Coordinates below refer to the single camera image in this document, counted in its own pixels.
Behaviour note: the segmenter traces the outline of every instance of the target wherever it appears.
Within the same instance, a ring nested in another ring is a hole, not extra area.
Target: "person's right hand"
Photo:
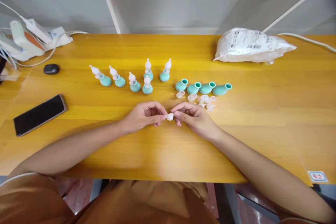
[[[185,101],[176,104],[170,111],[174,113],[177,126],[181,127],[181,122],[185,122],[192,131],[208,141],[218,139],[223,133],[200,105]]]

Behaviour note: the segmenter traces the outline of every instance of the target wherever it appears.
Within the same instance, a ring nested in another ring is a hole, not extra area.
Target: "barcode label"
[[[247,48],[260,49],[261,45],[248,45]]]

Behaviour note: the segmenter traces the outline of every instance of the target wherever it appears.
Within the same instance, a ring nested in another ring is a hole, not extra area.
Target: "white plastic bag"
[[[217,43],[215,60],[224,62],[267,62],[296,49],[282,38],[269,36],[257,30],[233,28],[224,33]]]

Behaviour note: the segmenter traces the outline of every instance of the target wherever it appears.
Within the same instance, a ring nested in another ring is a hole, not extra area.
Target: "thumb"
[[[177,117],[178,119],[180,119],[180,121],[183,121],[185,123],[192,123],[193,117],[191,117],[190,115],[187,115],[181,111],[175,111],[174,112],[174,116]]]
[[[164,121],[166,118],[163,115],[152,115],[147,117],[147,124],[155,124],[161,121]]]

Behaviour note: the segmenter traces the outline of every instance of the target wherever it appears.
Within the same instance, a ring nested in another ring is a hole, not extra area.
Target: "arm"
[[[220,129],[204,108],[183,102],[172,108],[171,112],[176,117],[177,126],[184,121],[191,130],[210,141],[275,204],[315,222],[335,222],[335,212],[318,194],[289,171]]]
[[[67,136],[49,144],[20,163],[6,180],[28,172],[56,176],[123,135],[149,124],[160,126],[160,122],[165,120],[163,115],[167,115],[167,112],[160,103],[139,103],[119,122]]]

